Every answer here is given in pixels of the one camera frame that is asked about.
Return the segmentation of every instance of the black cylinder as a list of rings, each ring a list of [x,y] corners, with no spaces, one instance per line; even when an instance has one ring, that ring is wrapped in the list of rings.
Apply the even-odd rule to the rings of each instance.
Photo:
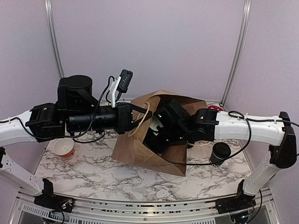
[[[94,108],[90,112],[70,115],[66,122],[66,130],[69,133],[84,132],[90,125],[94,115]],[[111,106],[101,106],[98,108],[90,130],[101,131],[104,129],[114,129],[117,126],[115,108]]]
[[[213,151],[210,157],[210,162],[215,166],[220,166],[224,161],[223,159],[229,157],[231,150],[228,144],[218,142],[213,146]]]

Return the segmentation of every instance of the back wall panel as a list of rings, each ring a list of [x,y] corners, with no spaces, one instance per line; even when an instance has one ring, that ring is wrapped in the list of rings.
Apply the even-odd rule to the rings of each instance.
[[[86,74],[98,97],[110,75],[133,71],[126,98],[166,89],[220,101],[244,1],[53,0],[64,73]]]

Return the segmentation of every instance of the bowl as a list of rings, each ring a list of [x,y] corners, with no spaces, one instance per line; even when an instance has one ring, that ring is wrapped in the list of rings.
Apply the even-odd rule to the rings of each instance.
[[[61,157],[69,157],[74,153],[73,139],[59,139],[53,146],[53,152]]]

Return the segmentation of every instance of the black lid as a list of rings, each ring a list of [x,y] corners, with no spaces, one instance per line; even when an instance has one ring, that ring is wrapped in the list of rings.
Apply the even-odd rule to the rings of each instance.
[[[228,144],[224,142],[217,142],[213,146],[213,153],[218,158],[224,159],[230,156],[231,150]]]

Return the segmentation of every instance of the red object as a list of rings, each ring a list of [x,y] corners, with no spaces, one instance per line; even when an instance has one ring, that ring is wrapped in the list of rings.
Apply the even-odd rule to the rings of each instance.
[[[218,111],[223,111],[222,108],[218,107],[218,106],[208,106],[209,109],[214,109],[214,110],[218,110]]]

